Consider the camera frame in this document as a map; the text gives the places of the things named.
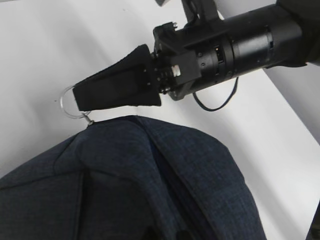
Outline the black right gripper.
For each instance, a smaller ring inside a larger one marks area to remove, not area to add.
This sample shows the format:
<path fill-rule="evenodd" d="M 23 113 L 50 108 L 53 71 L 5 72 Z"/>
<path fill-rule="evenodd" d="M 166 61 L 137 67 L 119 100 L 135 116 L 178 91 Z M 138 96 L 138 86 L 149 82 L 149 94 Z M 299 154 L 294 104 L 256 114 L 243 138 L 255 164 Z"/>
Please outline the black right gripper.
<path fill-rule="evenodd" d="M 168 22 L 153 29 L 160 89 L 174 101 L 193 93 L 194 84 L 202 78 L 195 47 L 200 35 L 199 25 L 177 30 L 173 22 Z M 160 106 L 156 79 L 149 70 L 152 62 L 148 46 L 139 45 L 120 61 L 77 83 L 72 92 L 78 109 Z"/>

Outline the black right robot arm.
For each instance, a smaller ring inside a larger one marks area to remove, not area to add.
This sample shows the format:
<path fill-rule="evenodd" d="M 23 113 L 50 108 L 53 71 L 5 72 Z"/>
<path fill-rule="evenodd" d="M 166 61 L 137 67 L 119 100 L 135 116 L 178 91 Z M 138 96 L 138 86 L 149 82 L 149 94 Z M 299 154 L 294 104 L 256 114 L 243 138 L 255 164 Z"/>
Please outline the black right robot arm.
<path fill-rule="evenodd" d="M 212 0 L 185 0 L 187 24 L 153 29 L 154 49 L 143 44 L 116 64 L 77 83 L 80 111 L 160 106 L 258 69 L 320 63 L 320 3 L 278 0 L 220 19 Z"/>

